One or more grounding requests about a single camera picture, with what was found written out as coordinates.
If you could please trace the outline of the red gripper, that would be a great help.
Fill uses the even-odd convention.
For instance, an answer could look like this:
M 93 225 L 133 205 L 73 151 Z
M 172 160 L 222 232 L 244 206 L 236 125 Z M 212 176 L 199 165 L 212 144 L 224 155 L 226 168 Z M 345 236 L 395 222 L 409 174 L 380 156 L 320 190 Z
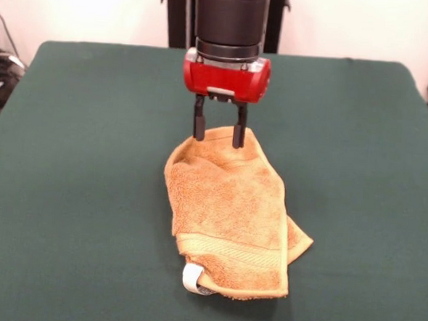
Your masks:
M 201 56 L 192 47 L 185 54 L 183 73 L 186 89 L 196 94 L 193 137 L 198 142 L 205 138 L 204 96 L 217 97 L 221 102 L 243 102 L 237 105 L 232 146 L 244 147 L 247 103 L 264 97 L 271 78 L 271 61 L 260 57 L 253 62 L 219 62 Z

